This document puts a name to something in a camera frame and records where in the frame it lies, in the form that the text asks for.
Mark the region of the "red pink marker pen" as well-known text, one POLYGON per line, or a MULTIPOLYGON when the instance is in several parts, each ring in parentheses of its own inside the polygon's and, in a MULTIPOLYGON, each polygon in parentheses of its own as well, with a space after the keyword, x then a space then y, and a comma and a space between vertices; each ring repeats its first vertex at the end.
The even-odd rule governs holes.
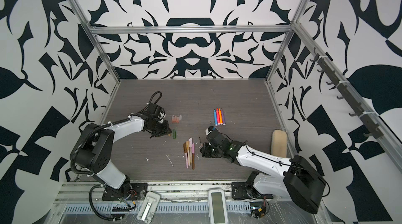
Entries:
POLYGON ((216 124, 220 125, 219 109, 215 109, 216 124))

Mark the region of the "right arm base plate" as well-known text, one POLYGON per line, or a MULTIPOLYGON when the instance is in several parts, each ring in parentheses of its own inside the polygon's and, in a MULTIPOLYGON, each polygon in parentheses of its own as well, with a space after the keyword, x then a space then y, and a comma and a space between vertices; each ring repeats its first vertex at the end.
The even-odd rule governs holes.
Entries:
POLYGON ((258 200, 258 199, 273 199, 272 194, 261 194, 252 185, 246 182, 231 183, 231 197, 236 201, 243 200, 258 200))

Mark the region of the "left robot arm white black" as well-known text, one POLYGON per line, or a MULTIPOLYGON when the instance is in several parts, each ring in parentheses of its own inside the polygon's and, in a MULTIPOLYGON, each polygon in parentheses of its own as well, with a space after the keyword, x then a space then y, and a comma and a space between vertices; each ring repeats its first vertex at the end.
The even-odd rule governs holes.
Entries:
POLYGON ((131 190, 130 178, 111 161, 113 144, 134 133, 148 132, 151 138, 172 133, 165 116, 162 107, 148 103, 144 110, 125 119, 87 125, 70 153, 72 172, 93 177, 107 190, 127 197, 131 190))

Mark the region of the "orange marker pen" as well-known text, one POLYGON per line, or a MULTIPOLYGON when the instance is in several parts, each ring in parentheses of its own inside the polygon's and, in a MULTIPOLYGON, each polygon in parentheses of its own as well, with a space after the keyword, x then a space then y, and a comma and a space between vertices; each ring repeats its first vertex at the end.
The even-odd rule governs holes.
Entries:
POLYGON ((222 111, 221 109, 218 109, 218 116, 219 116, 219 124, 223 125, 223 118, 222 118, 222 111))

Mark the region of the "purple marker pen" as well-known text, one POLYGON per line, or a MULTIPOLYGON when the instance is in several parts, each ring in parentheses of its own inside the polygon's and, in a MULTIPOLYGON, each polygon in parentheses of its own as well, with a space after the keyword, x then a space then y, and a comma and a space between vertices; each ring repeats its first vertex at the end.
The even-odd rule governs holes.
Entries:
POLYGON ((225 126, 226 125, 225 114, 222 109, 221 109, 221 111, 222 111, 223 125, 225 126))

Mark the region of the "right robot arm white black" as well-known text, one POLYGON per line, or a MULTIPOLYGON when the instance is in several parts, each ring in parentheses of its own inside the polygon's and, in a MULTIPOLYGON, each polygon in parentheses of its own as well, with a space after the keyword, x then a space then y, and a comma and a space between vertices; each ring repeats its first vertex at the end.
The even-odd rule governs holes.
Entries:
POLYGON ((328 183, 305 158, 269 155, 245 142, 231 140, 213 126, 207 128, 206 140, 200 149, 202 157, 221 158, 255 170, 247 181, 253 191, 289 198, 302 210, 318 213, 328 183))

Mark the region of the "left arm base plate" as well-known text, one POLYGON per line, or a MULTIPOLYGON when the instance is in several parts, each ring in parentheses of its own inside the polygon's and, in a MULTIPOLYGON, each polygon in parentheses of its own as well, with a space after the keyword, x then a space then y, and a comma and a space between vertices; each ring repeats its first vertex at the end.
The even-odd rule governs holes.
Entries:
POLYGON ((147 189, 148 183, 130 183, 130 185, 123 185, 120 189, 105 186, 102 200, 118 201, 120 198, 124 198, 127 201, 136 201, 140 198, 141 194, 148 191, 147 189))

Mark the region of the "blue marker pen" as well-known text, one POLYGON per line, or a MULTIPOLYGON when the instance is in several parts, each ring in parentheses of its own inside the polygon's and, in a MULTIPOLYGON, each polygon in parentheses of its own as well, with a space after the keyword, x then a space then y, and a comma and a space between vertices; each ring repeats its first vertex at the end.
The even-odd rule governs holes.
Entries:
POLYGON ((218 117, 217 117, 217 112, 216 112, 216 109, 214 109, 214 123, 215 123, 215 126, 218 126, 218 117))

